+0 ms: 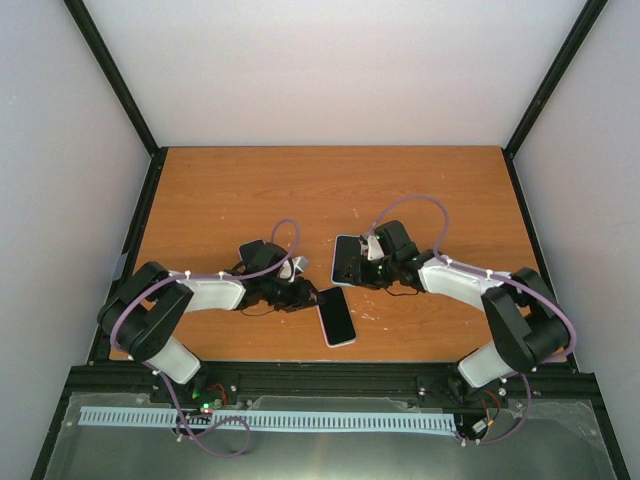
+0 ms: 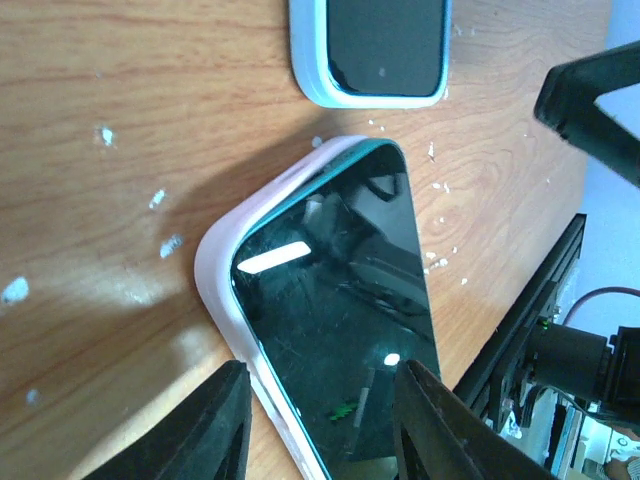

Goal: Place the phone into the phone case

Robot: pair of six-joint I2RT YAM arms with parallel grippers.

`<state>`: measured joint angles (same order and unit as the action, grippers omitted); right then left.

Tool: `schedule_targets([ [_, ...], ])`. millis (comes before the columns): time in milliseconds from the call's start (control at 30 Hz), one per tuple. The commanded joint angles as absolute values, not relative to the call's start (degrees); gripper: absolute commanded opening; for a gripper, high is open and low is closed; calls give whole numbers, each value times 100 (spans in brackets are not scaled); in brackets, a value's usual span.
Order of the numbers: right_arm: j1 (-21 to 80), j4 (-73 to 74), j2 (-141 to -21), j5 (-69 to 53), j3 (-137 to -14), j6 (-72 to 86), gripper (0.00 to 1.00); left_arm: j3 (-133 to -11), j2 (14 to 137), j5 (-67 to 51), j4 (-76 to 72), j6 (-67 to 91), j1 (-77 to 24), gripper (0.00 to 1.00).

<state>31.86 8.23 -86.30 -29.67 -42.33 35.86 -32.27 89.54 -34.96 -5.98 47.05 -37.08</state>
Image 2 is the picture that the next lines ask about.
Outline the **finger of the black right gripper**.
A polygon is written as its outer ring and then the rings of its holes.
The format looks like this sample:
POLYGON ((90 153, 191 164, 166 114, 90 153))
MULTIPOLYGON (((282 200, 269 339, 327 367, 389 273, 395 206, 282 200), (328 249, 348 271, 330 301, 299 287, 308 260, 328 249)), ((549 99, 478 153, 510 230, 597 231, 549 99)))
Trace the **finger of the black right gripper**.
POLYGON ((637 41, 556 65, 542 84, 534 117, 637 187, 639 138, 603 112, 596 100, 638 83, 637 41))

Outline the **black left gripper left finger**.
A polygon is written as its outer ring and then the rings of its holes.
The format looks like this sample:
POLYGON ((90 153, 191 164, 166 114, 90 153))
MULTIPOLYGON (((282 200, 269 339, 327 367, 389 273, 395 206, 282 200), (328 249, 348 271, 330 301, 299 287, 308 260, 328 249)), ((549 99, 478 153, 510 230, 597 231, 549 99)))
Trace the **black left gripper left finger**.
POLYGON ((244 479, 251 431, 245 363, 230 360, 89 479, 244 479))

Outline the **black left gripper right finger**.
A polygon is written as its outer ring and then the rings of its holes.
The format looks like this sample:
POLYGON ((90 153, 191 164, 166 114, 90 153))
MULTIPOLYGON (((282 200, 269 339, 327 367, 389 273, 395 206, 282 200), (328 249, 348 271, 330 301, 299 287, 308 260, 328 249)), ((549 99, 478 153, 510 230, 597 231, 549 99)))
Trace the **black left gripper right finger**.
POLYGON ((551 479, 494 433, 424 365, 402 361, 393 431, 400 479, 551 479))

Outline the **pink phone case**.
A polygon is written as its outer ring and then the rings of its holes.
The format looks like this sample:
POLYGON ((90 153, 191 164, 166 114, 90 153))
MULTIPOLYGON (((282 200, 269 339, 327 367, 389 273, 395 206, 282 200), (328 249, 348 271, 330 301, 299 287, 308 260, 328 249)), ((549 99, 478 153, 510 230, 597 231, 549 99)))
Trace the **pink phone case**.
POLYGON ((314 149, 219 218, 204 234, 195 254, 194 279, 203 304, 234 357, 247 364, 254 393, 305 479, 326 479, 328 475, 316 459, 238 306, 231 286, 232 260, 251 227, 331 160, 365 138, 338 136, 314 149))

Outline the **teal green phone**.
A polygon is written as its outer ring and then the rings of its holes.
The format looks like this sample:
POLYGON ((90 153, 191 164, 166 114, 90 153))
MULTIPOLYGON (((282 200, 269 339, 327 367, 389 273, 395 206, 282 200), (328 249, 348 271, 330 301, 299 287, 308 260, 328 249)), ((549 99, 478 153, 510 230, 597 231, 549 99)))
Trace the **teal green phone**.
POLYGON ((398 363, 438 364, 399 146, 361 140, 271 208, 231 283, 317 477, 396 478, 398 363))

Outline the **black screen phone blue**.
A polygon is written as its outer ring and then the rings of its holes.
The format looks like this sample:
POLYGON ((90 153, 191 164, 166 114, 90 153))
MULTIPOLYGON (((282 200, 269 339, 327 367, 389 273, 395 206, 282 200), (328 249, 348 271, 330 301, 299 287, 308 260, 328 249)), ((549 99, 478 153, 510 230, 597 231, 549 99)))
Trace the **black screen phone blue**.
POLYGON ((332 83, 355 96, 434 95, 444 77, 448 22, 447 1, 329 1, 332 83))

